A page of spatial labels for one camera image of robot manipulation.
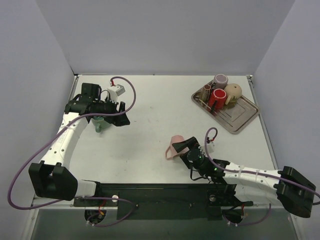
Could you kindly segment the green ceramic mug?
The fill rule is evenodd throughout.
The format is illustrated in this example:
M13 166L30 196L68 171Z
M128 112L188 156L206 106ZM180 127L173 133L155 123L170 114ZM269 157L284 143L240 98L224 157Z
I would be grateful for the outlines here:
M96 133L101 133L111 126L102 116L94 116L92 119L92 124L95 127Z

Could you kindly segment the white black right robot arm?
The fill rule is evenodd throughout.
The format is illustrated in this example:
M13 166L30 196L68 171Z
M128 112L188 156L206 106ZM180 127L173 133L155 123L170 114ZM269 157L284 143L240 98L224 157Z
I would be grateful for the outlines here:
M202 179L226 187L214 192L224 206L271 204L301 218L311 216L316 186L293 167L261 170L211 159L209 148L200 146L195 137L172 143L172 148L192 172L197 171Z

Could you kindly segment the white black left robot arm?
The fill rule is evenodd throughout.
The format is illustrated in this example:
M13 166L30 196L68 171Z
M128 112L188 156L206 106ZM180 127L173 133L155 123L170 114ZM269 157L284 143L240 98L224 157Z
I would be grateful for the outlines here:
M92 206L99 205L103 193L97 190L98 182L79 180L70 171L70 162L77 142L93 117L101 118L109 125L127 126L130 121L125 103L118 97L125 92L120 84L112 84L107 96L101 99L102 88L98 84L83 83L81 92L65 106L60 131L39 163L32 163L28 173L38 197L70 201L85 197Z

